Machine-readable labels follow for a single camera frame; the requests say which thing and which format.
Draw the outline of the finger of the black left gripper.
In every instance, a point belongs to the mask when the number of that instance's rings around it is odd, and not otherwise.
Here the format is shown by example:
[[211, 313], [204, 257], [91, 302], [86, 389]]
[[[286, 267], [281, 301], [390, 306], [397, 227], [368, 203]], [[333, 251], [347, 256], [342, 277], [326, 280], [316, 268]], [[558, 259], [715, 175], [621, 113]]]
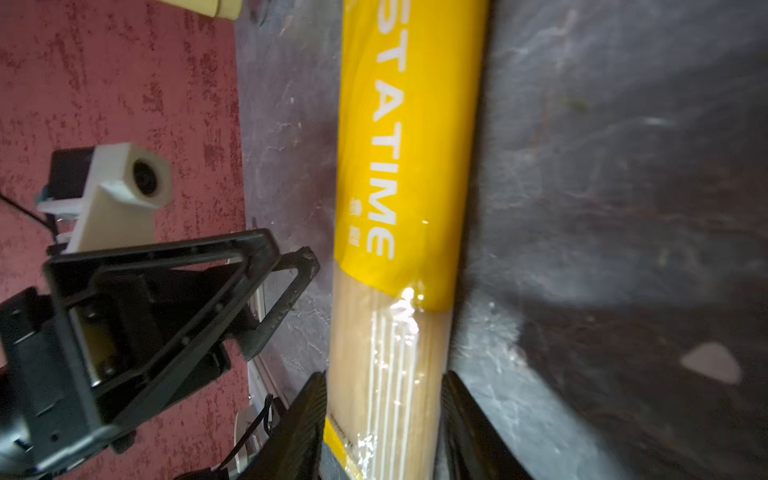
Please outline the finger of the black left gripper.
[[233, 321], [233, 339], [245, 360], [259, 355], [271, 340], [307, 286], [320, 270], [319, 261], [310, 247], [284, 254], [273, 271], [295, 270], [296, 276], [260, 319], [246, 305]]

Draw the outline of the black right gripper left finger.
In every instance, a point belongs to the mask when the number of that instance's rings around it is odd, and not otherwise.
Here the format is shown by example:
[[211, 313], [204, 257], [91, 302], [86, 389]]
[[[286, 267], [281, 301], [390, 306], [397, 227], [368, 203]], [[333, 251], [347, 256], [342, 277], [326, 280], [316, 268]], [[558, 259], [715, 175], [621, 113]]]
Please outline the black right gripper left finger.
[[238, 479], [320, 479], [326, 409], [326, 378], [315, 372]]

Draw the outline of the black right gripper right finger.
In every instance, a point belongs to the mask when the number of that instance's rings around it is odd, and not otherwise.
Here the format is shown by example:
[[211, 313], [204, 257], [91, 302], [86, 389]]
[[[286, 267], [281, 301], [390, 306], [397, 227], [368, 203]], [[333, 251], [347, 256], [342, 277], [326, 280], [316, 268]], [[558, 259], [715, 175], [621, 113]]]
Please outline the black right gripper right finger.
[[532, 479], [454, 371], [442, 378], [441, 424], [450, 479]]

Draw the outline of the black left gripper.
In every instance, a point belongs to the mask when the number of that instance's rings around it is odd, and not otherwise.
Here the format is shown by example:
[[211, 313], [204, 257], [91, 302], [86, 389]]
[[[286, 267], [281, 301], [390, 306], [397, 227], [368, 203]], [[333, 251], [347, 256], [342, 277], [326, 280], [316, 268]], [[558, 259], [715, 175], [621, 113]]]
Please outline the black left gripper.
[[222, 341], [257, 354], [278, 322], [248, 302], [281, 264], [266, 229], [162, 245], [60, 255], [48, 293], [1, 306], [1, 475], [52, 478], [212, 381]]

